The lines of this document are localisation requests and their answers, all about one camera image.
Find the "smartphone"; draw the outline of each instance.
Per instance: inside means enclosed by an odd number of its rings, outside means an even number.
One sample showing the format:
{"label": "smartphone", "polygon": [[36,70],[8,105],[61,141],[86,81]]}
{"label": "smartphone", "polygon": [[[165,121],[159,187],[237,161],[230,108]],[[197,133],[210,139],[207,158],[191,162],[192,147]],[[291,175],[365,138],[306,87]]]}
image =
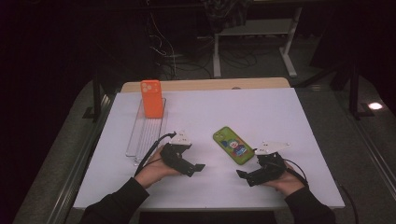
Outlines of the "smartphone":
{"label": "smartphone", "polygon": [[254,156],[253,149],[230,127],[223,127],[213,134],[213,139],[239,165]]}
{"label": "smartphone", "polygon": [[159,80],[143,80],[140,82],[143,107],[148,119],[163,117],[163,93]]}

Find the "hand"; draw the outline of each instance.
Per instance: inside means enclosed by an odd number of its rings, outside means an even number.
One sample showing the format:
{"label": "hand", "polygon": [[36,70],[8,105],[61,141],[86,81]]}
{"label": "hand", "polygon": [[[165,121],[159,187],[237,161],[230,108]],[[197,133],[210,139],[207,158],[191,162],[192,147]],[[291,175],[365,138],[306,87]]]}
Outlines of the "hand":
{"label": "hand", "polygon": [[[285,164],[288,168],[294,170],[287,162],[285,162]],[[263,185],[273,187],[276,190],[279,190],[286,197],[304,187],[304,184],[296,176],[292,175],[287,171],[283,173],[280,178],[265,182],[263,183]]]}
{"label": "hand", "polygon": [[134,179],[145,189],[168,175],[180,175],[179,171],[167,166],[163,162],[160,155],[162,150],[163,146],[158,148],[148,159],[146,166],[137,176],[134,177]]}

